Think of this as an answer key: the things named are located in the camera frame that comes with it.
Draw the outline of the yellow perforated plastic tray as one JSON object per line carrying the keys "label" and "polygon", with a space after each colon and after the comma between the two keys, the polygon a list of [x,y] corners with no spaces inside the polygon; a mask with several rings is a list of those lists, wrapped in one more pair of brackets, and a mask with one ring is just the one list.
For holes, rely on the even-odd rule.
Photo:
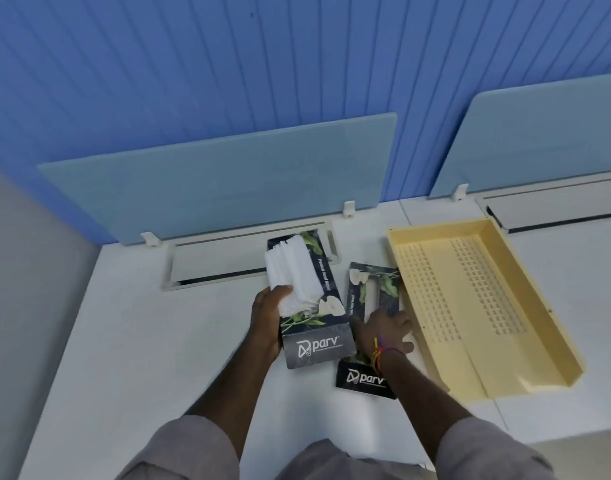
{"label": "yellow perforated plastic tray", "polygon": [[462,403],[574,386],[586,365],[493,218],[391,228],[430,379]]}

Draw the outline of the person's left forearm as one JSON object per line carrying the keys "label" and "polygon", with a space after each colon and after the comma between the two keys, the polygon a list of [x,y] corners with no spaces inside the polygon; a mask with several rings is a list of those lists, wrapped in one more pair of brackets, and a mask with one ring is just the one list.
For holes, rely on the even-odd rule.
{"label": "person's left forearm", "polygon": [[280,353],[280,342],[246,337],[185,416],[203,417],[230,440],[242,458],[255,407],[270,367]]}

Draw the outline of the blue glass desk partition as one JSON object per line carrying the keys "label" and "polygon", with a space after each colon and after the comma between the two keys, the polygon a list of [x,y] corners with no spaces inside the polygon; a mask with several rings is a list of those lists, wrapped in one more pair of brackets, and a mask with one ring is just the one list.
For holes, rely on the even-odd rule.
{"label": "blue glass desk partition", "polygon": [[611,172],[611,73],[476,95],[430,199]]}
{"label": "blue glass desk partition", "polygon": [[277,223],[381,200],[397,114],[45,163],[39,171],[123,245]]}

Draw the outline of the stack of white tissues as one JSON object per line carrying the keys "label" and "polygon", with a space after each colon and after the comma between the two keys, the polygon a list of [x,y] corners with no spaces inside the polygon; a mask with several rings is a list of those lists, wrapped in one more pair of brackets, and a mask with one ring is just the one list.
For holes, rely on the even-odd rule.
{"label": "stack of white tissues", "polygon": [[302,234],[276,243],[265,252],[264,261],[271,289],[292,286],[278,304],[281,318],[317,309],[324,290]]}

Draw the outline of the black floral tissue box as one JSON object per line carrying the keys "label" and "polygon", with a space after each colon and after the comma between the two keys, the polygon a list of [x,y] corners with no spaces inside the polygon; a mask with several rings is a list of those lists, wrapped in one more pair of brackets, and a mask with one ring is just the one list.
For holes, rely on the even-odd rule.
{"label": "black floral tissue box", "polygon": [[302,312],[288,318],[280,317],[280,338],[289,370],[338,361],[357,352],[350,318],[341,300],[317,231],[305,231],[271,239],[267,242],[266,251],[276,243],[296,234],[302,234],[307,242],[324,295],[315,311]]}
{"label": "black floral tissue box", "polygon": [[[397,268],[352,262],[348,277],[345,309],[350,317],[367,321],[377,309],[390,317],[398,313],[401,275]],[[396,398],[386,380],[374,371],[370,358],[360,352],[338,362],[335,386],[374,397]]]}

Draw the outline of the person's left hand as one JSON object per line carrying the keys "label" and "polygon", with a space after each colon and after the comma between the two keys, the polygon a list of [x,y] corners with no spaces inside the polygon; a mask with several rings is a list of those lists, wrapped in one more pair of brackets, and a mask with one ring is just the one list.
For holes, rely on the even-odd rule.
{"label": "person's left hand", "polygon": [[269,287],[256,295],[251,314],[248,336],[252,338],[258,351],[263,352],[273,362],[281,349],[280,313],[281,301],[268,299]]}

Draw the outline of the person's right forearm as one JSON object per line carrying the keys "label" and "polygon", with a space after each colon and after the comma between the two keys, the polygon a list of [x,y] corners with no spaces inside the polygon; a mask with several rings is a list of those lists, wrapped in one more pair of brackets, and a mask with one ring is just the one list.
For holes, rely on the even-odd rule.
{"label": "person's right forearm", "polygon": [[432,463],[440,443],[470,411],[418,370],[406,356],[388,352],[381,359],[381,375],[397,396]]}

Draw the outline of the grey shirt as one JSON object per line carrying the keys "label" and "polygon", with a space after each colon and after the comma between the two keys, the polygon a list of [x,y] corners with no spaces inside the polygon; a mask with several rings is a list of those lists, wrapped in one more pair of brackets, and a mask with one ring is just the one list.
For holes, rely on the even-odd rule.
{"label": "grey shirt", "polygon": [[[276,480],[558,480],[549,462],[496,425],[476,417],[455,423],[439,443],[435,471],[353,458],[325,439],[310,444]],[[116,480],[239,480],[228,436],[203,417],[184,416],[157,430]]]}

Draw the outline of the person's right hand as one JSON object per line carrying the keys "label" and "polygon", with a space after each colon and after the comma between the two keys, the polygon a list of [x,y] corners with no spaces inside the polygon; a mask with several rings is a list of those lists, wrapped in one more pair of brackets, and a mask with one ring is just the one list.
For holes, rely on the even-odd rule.
{"label": "person's right hand", "polygon": [[375,371],[381,372],[381,359],[388,352],[403,356],[414,352],[414,343],[405,341],[412,330],[412,322],[404,311],[389,316],[385,309],[379,308],[363,321],[369,329],[369,345],[356,347],[359,353],[369,359]]}

